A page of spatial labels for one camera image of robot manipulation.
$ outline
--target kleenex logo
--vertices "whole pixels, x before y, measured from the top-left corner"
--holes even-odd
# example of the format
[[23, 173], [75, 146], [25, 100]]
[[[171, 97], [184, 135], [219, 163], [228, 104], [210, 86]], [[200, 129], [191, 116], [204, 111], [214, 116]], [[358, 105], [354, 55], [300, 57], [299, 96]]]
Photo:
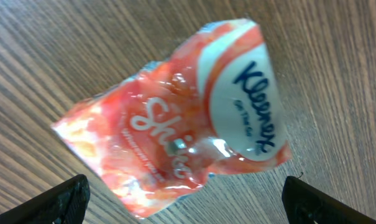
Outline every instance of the kleenex logo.
[[258, 121], [261, 122], [260, 135], [263, 139], [256, 141], [257, 147], [266, 153], [269, 149], [265, 146], [275, 147], [272, 139], [275, 137], [273, 133], [275, 126], [272, 123], [271, 113], [270, 113], [270, 103], [267, 101], [267, 94], [265, 90], [268, 88], [268, 78], [264, 77], [264, 73], [251, 70], [256, 66], [256, 62], [251, 61], [250, 64], [237, 76], [233, 84], [241, 84], [242, 90], [247, 93], [250, 101], [251, 107], [256, 111], [259, 116]]

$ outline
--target tissue packet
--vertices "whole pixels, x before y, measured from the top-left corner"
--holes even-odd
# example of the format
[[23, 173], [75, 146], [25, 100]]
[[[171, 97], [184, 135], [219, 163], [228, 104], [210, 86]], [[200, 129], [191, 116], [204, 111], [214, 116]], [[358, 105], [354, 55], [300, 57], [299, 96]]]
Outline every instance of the tissue packet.
[[249, 19], [205, 25], [52, 128], [137, 218], [198, 191], [209, 174], [291, 159], [267, 48]]

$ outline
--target black object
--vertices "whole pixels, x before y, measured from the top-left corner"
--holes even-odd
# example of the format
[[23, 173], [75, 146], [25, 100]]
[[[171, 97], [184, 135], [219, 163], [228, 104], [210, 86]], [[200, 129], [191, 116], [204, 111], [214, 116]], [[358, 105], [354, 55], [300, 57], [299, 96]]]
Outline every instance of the black object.
[[344, 205], [296, 177], [286, 178], [283, 205], [290, 224], [374, 224], [375, 220]]
[[84, 220], [88, 201], [88, 180], [80, 174], [0, 214], [0, 223], [80, 224]]

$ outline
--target wooden table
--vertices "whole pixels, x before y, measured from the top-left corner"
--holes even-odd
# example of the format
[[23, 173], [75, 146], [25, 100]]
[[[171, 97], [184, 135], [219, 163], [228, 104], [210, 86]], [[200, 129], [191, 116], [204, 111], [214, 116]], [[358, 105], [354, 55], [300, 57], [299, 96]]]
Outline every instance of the wooden table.
[[0, 213], [85, 174], [87, 223], [137, 223], [49, 125], [203, 24], [245, 16], [262, 26], [295, 158], [217, 176], [143, 223], [287, 223], [283, 183], [301, 172], [376, 219], [376, 0], [0, 0]]

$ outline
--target orange plastic packaging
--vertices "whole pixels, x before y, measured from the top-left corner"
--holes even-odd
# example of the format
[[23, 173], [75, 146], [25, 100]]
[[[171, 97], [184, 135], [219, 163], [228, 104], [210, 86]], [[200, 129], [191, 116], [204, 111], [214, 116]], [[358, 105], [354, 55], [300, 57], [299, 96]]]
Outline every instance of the orange plastic packaging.
[[291, 159], [267, 49], [248, 19], [207, 24], [52, 128], [137, 218], [196, 192], [209, 173]]

